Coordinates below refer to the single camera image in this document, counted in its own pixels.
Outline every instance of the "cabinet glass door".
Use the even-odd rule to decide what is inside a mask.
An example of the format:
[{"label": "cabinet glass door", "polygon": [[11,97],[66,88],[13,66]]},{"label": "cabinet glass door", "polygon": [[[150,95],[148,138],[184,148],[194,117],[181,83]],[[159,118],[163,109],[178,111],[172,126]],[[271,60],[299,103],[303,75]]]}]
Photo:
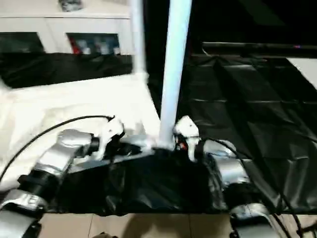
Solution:
[{"label": "cabinet glass door", "polygon": [[0,53],[42,53],[44,47],[36,32],[1,32]]},{"label": "cabinet glass door", "polygon": [[67,33],[74,54],[119,55],[117,34]]}]

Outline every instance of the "shelf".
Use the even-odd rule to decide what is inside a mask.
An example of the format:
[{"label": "shelf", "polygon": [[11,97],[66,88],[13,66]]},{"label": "shelf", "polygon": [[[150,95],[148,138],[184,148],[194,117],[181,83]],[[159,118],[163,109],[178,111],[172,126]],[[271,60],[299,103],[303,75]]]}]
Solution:
[{"label": "shelf", "polygon": [[127,0],[82,1],[83,9],[63,12],[58,0],[0,0],[0,17],[130,18]]}]

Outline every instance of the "silver robot arm segment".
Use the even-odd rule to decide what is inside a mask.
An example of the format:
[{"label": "silver robot arm segment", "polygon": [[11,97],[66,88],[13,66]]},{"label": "silver robot arm segment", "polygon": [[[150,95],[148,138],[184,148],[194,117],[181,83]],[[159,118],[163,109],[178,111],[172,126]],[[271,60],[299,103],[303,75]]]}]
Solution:
[{"label": "silver robot arm segment", "polygon": [[64,130],[28,175],[19,178],[20,186],[9,192],[0,205],[0,233],[8,238],[36,238],[38,221],[75,158],[98,151],[100,139],[90,133]]}]

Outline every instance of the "white cabinet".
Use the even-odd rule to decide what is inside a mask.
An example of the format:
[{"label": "white cabinet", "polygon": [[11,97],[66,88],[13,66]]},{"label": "white cabinet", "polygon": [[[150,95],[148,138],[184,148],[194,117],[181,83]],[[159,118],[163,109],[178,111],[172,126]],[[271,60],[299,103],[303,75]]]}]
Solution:
[{"label": "white cabinet", "polygon": [[129,19],[99,19],[99,18],[46,18],[52,32],[57,50],[60,53],[72,53],[72,47],[67,34],[115,34],[118,37],[120,53],[132,55],[132,31]]},{"label": "white cabinet", "polygon": [[114,34],[119,52],[132,55],[130,7],[127,2],[83,0],[83,4],[82,10],[63,12],[58,0],[0,0],[0,35],[1,32],[36,32],[45,52],[72,53],[67,34]]},{"label": "white cabinet", "polygon": [[45,52],[58,52],[44,18],[0,18],[0,35],[1,32],[35,32]]}]

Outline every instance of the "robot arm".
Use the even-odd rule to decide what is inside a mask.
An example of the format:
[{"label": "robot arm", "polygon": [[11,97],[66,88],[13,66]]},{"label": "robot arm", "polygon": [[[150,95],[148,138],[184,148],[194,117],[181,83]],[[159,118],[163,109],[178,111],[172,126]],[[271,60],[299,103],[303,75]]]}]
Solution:
[{"label": "robot arm", "polygon": [[0,205],[0,233],[8,238],[36,238],[41,231],[39,220],[54,199],[76,158],[100,160],[107,144],[116,135],[123,136],[123,126],[112,119],[101,137],[73,129],[62,131],[56,143],[37,161],[28,175],[22,175],[20,186],[9,192]]}]

